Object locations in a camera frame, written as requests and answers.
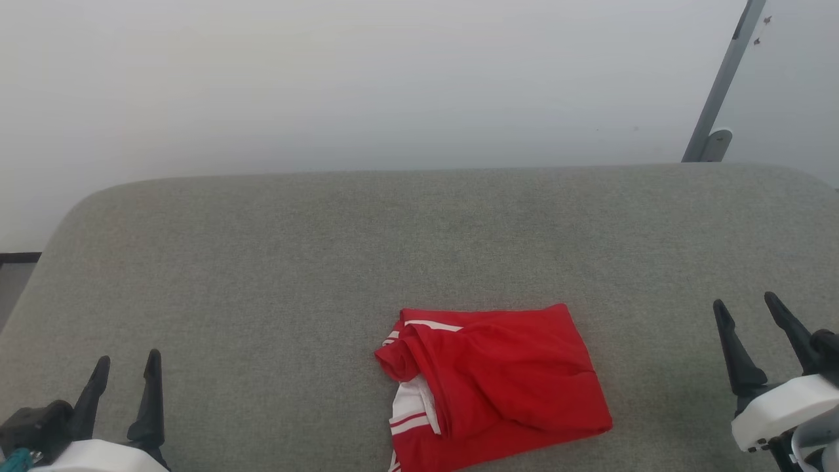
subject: white trim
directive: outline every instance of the white trim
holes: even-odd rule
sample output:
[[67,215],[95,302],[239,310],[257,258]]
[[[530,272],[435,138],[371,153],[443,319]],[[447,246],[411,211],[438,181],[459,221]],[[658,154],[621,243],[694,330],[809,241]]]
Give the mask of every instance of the white trim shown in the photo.
[[452,324],[445,324],[445,323],[438,323],[436,321],[431,320],[409,320],[405,322],[405,325],[409,324],[422,324],[431,329],[445,329],[446,331],[460,331],[463,329],[462,326],[455,326]]
[[434,406],[434,395],[431,393],[431,388],[428,387],[428,382],[425,381],[425,377],[417,376],[422,381],[419,387],[419,396],[422,398],[425,414],[428,415],[428,420],[431,424],[431,429],[434,430],[434,434],[440,434],[440,424],[437,422],[437,409]]
[[415,427],[424,426],[426,424],[430,424],[428,421],[428,416],[424,417],[416,417],[414,419],[408,420],[398,426],[394,426],[390,428],[390,433],[393,435],[404,433],[409,429],[414,429]]
[[388,467],[388,472],[393,472],[396,468],[399,467],[399,461],[396,460],[396,449],[393,450],[393,454],[390,456],[390,465]]

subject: folded red garment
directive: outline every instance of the folded red garment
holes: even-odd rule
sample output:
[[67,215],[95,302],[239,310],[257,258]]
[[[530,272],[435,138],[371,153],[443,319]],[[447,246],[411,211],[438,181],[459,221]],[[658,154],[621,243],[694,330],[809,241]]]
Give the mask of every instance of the folded red garment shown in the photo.
[[391,472],[448,472],[612,428],[565,305],[404,309],[376,357],[401,382]]

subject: gray cushion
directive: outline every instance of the gray cushion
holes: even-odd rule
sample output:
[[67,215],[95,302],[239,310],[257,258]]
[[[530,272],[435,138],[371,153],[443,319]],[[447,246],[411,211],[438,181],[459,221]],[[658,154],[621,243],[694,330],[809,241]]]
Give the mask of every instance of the gray cushion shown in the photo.
[[739,452],[711,311],[771,380],[763,306],[839,328],[839,197],[792,170],[649,165],[145,181],[66,217],[0,335],[0,417],[74,402],[103,354],[96,436],[123,440],[151,348],[176,472],[385,470],[401,307],[565,302],[614,416],[598,438],[477,470],[771,470]]

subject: robotic arm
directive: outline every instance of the robotic arm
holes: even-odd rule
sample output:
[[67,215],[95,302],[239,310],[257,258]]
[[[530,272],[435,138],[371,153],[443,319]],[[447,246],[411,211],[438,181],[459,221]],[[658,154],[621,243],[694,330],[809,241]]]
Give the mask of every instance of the robotic arm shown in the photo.
[[[770,451],[781,472],[839,472],[839,336],[826,329],[810,334],[774,293],[766,292],[764,300],[803,371],[768,385],[734,332],[726,306],[715,301],[728,379],[737,396],[734,440],[742,451]],[[819,446],[804,456],[802,448]]]
[[167,472],[164,442],[163,376],[160,352],[152,349],[143,374],[146,386],[137,421],[126,443],[93,439],[99,397],[111,360],[103,356],[76,406],[62,400],[43,408],[21,408],[0,426],[0,449],[8,460],[0,472]]

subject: gray metal bracket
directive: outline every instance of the gray metal bracket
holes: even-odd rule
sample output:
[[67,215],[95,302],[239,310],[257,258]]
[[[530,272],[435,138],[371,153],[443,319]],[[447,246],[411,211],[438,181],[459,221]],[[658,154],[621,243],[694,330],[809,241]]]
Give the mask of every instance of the gray metal bracket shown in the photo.
[[743,53],[746,52],[746,47],[749,45],[754,27],[758,24],[764,5],[766,5],[766,0],[747,1],[743,15],[740,17],[740,22],[734,30],[732,41],[728,44],[726,55],[722,58],[720,70],[717,72],[717,78],[714,79],[714,85],[711,86],[711,92],[705,100],[705,107],[699,115],[699,120],[696,122],[693,135],[690,137],[687,149],[685,149],[682,162],[719,162],[722,160],[722,155],[719,155],[719,159],[717,160],[703,159],[704,151],[706,147],[712,147],[709,145],[709,139],[711,139],[709,135],[714,127],[714,122],[717,120],[720,108],[722,108],[722,102],[726,98],[728,88],[732,84],[734,73],[737,72],[737,67],[740,65]]
[[711,133],[711,136],[705,140],[705,147],[699,155],[698,162],[722,162],[733,137],[731,129],[728,128],[718,129]]

